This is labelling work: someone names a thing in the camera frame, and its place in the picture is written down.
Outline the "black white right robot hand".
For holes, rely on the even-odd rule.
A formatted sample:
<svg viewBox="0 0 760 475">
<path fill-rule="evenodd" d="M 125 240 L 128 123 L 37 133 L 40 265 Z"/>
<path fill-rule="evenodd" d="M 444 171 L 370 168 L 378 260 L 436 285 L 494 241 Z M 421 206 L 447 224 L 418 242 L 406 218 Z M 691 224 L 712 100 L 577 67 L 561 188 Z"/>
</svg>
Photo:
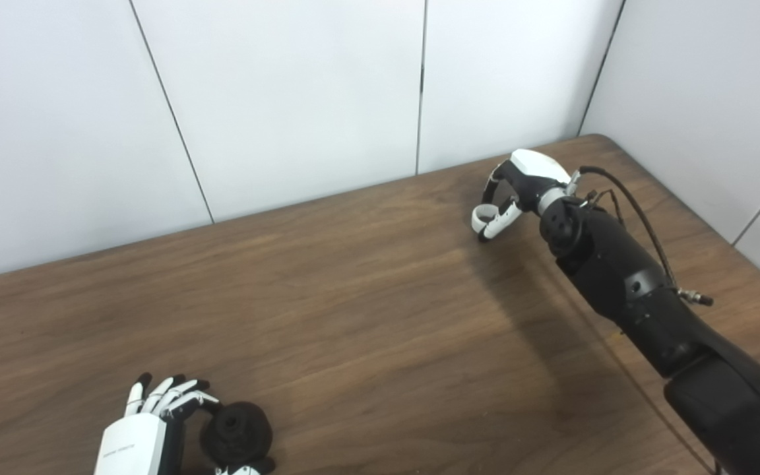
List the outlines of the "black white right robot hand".
<svg viewBox="0 0 760 475">
<path fill-rule="evenodd" d="M 491 241 L 522 214 L 541 216 L 558 199 L 573 196 L 578 180 L 579 172 L 568 174 L 551 156 L 518 148 L 486 180 L 471 228 L 478 241 Z"/>
</svg>

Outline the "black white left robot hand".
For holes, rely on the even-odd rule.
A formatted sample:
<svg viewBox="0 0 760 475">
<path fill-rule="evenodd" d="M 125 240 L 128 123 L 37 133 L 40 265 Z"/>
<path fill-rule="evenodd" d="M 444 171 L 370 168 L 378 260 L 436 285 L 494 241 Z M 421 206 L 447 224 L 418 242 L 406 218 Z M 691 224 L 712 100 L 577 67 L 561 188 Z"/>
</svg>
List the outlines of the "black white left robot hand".
<svg viewBox="0 0 760 475">
<path fill-rule="evenodd" d="M 208 414 L 199 445 L 214 474 L 271 474 L 272 426 L 251 402 L 224 404 L 209 394 L 204 379 L 174 375 L 150 388 L 142 373 L 127 395 L 123 415 L 103 430 L 96 474 L 179 474 L 186 448 L 187 421 Z"/>
</svg>

